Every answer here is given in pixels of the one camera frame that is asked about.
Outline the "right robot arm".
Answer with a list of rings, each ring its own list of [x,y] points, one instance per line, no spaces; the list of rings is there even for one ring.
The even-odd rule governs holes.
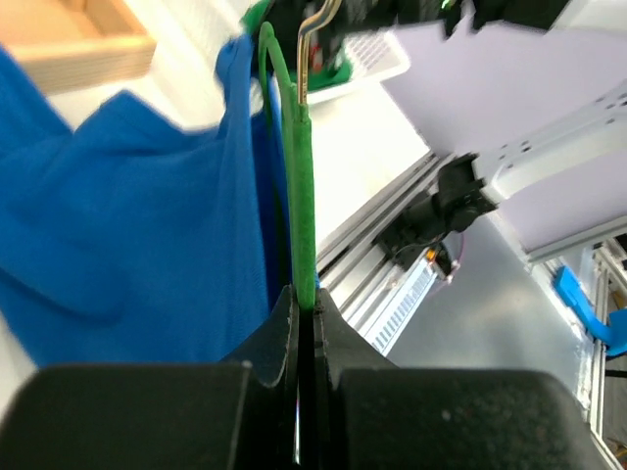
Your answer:
[[[316,238],[323,241],[427,153],[490,151],[601,102],[626,77],[622,33],[538,34],[462,23],[399,38],[410,69],[311,105]]]

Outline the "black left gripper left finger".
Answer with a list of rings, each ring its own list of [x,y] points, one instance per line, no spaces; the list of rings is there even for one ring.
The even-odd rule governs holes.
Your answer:
[[[5,469],[287,469],[293,463],[299,309],[207,364],[48,367],[1,425]]]

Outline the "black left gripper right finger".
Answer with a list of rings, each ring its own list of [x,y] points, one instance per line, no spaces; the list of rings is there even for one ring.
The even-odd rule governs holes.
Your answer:
[[[319,290],[317,469],[601,469],[569,391],[540,371],[401,368]]]

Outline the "blue tank top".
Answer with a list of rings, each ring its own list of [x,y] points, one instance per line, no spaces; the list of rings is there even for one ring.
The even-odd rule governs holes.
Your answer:
[[[216,61],[225,112],[186,132],[122,91],[71,129],[1,57],[1,311],[43,368],[209,362],[292,284],[279,94],[253,113],[255,47]]]

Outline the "green tank top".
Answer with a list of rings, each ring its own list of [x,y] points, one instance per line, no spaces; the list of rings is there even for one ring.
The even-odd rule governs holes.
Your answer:
[[[304,19],[315,14],[323,1],[258,1],[240,19],[258,50],[261,25],[270,23],[293,82],[297,81],[298,32]],[[315,92],[341,85],[351,79],[353,65],[344,46],[345,35],[332,25],[315,31],[308,52],[308,90]]]

